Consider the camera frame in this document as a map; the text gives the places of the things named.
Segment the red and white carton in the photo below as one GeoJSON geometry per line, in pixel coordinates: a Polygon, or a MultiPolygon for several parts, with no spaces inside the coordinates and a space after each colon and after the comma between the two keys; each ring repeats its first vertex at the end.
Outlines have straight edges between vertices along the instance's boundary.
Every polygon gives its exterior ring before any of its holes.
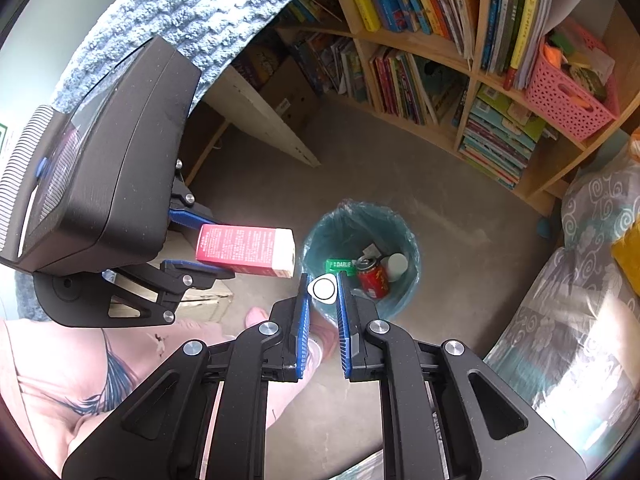
{"type": "Polygon", "coordinates": [[[239,274],[292,278],[296,246],[293,231],[258,226],[206,224],[198,234],[195,259],[239,274]]]}

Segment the red herbal tea can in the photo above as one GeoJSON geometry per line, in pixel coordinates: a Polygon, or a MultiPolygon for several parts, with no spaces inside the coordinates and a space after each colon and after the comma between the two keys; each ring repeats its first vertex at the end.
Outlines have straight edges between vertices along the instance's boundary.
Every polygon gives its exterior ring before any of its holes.
{"type": "Polygon", "coordinates": [[[372,299],[382,299],[390,292],[390,285],[380,260],[360,257],[355,263],[358,280],[364,293],[372,299]]]}

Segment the small white round container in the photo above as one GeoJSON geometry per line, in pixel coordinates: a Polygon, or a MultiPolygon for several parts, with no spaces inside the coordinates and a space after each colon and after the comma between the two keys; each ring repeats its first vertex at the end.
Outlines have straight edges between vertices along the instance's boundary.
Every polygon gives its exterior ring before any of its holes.
{"type": "Polygon", "coordinates": [[[335,304],[338,296],[337,278],[332,273],[326,273],[314,278],[307,286],[308,295],[317,304],[335,304]]]}

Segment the grey patterned plastic-wrapped bedding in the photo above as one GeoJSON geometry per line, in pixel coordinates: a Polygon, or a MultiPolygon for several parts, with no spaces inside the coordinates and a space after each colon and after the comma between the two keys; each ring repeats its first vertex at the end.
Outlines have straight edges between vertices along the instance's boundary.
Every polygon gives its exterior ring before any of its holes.
{"type": "Polygon", "coordinates": [[[563,200],[563,245],[478,356],[574,448],[584,479],[639,474],[639,292],[611,252],[638,224],[634,156],[581,174],[563,200]]]}

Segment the white cup in bin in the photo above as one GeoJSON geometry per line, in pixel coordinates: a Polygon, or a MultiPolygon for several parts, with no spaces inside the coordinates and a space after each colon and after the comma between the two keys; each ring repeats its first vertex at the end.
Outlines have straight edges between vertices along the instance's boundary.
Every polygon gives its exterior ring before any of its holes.
{"type": "Polygon", "coordinates": [[[407,257],[401,252],[395,252],[390,256],[383,257],[381,259],[382,267],[384,268],[387,279],[390,283],[399,281],[402,276],[408,271],[409,261],[407,257]]]}

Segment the green box in bin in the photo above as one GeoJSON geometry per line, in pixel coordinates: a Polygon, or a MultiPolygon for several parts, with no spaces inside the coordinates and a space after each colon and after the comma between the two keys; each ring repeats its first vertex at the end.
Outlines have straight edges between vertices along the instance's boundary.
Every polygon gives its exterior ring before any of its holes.
{"type": "Polygon", "coordinates": [[[326,259],[324,263],[324,272],[331,274],[339,274],[345,272],[347,276],[356,276],[356,261],[352,259],[331,258],[326,259]]]}

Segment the blue knitted bed blanket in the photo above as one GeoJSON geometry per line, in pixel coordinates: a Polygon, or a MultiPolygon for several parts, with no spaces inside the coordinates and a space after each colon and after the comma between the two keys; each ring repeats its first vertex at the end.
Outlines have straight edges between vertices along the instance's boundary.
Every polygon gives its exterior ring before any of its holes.
{"type": "Polygon", "coordinates": [[[201,99],[216,79],[292,0],[115,0],[63,70],[53,106],[68,112],[126,54],[162,36],[202,72],[201,99]]]}

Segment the yellow bag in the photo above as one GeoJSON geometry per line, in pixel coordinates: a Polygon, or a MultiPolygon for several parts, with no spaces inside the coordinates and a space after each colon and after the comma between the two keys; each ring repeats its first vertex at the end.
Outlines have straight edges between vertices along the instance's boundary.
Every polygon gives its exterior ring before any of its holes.
{"type": "Polygon", "coordinates": [[[639,232],[629,230],[611,247],[612,256],[634,288],[639,287],[639,232]]]}

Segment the pink plastic basket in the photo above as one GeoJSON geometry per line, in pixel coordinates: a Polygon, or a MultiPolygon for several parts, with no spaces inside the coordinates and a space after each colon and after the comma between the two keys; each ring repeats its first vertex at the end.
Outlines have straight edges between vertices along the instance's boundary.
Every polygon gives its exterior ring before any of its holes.
{"type": "Polygon", "coordinates": [[[526,100],[577,141],[620,117],[615,61],[605,44],[574,18],[541,40],[526,100]]]}

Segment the wooden bookshelf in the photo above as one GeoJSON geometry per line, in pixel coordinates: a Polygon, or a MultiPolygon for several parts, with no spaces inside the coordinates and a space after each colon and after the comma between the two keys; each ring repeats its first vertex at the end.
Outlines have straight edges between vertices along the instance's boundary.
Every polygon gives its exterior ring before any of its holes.
{"type": "Polygon", "coordinates": [[[320,92],[480,170],[541,214],[639,110],[639,8],[611,0],[602,34],[582,0],[293,0],[277,31],[320,92]],[[541,40],[574,18],[614,58],[620,117],[577,141],[526,100],[541,40]]]}

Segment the wooden bed frame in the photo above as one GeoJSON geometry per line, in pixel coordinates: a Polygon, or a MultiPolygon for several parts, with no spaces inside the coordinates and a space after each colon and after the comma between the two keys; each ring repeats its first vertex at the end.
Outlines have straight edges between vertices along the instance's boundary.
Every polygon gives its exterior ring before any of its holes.
{"type": "Polygon", "coordinates": [[[193,182],[229,126],[235,126],[308,166],[320,166],[319,159],[233,66],[229,65],[222,72],[201,102],[220,115],[221,120],[208,127],[206,143],[200,146],[198,158],[186,171],[187,185],[193,182]]]}

